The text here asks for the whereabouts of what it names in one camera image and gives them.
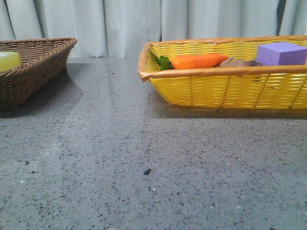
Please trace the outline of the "yellow tape roll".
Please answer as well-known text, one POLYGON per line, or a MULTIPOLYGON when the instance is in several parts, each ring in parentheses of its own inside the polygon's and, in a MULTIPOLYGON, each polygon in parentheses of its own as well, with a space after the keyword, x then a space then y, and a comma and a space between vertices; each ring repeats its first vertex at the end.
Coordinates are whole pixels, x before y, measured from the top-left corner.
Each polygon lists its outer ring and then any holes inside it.
POLYGON ((7 71, 21 65, 21 58, 18 52, 0 52, 0 71, 7 71))

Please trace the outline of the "small black debris crumb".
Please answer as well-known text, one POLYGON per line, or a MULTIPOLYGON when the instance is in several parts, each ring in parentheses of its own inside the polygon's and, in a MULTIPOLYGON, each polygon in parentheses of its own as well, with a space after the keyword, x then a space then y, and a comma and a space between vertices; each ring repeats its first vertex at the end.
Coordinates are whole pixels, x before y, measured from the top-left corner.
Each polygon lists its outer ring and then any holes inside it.
POLYGON ((148 175, 150 172, 151 172, 151 168, 145 170, 145 171, 143 172, 143 174, 144 174, 144 175, 148 175))

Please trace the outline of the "orange toy carrot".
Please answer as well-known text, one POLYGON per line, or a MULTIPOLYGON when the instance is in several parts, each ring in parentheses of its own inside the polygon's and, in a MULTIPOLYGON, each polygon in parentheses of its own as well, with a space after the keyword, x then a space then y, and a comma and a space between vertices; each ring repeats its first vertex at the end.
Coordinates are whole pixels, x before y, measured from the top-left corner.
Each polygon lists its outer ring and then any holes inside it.
POLYGON ((172 58, 166 56, 158 57, 152 50, 151 54, 160 70, 213 68, 229 59, 226 55, 216 53, 204 55, 180 55, 172 58))

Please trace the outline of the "brown toy chicken leg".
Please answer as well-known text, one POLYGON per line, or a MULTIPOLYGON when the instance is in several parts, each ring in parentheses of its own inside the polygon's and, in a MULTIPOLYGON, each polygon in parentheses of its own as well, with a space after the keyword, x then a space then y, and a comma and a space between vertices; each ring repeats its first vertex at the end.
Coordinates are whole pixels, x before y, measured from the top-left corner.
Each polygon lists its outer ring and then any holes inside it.
POLYGON ((223 61, 219 68, 235 68, 235 67, 256 67, 262 66, 260 62, 255 60, 243 60, 243 59, 234 59, 233 57, 228 58, 227 60, 223 61))

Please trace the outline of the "white curtain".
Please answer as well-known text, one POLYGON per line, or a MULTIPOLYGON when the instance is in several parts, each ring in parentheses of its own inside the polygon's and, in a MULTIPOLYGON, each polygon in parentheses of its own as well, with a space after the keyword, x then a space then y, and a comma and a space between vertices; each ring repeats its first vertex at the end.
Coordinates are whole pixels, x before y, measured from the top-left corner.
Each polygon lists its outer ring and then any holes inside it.
POLYGON ((136 58, 148 41, 305 35, 304 0, 3 0, 1 40, 74 37, 72 58, 136 58))

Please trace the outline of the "yellow woven basket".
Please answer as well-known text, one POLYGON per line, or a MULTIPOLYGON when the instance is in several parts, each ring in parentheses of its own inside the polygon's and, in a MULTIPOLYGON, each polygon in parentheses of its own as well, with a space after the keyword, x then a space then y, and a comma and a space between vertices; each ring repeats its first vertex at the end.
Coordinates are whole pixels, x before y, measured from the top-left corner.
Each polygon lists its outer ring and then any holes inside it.
POLYGON ((172 105, 197 108, 306 109, 306 65, 160 70, 154 57, 219 53, 252 60, 259 45, 290 42, 306 46, 304 35, 207 38, 147 42, 138 73, 172 105))

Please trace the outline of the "brown wicker basket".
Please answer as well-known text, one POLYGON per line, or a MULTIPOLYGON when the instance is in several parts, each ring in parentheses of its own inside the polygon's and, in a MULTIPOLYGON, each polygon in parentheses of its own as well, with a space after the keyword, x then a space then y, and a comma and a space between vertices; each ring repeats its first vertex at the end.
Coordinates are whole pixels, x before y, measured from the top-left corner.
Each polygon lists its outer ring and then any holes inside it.
POLYGON ((0 110, 17 108, 59 75, 76 43, 71 37, 2 40, 0 50, 18 52, 21 65, 0 73, 0 110))

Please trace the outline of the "purple foam block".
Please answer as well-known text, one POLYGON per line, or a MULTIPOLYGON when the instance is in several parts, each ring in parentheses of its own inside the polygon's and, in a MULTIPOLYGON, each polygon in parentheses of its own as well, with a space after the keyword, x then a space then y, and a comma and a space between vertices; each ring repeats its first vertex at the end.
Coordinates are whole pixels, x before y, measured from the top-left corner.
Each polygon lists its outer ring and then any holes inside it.
POLYGON ((256 61, 263 66, 305 65, 307 48, 289 42, 259 45, 256 61))

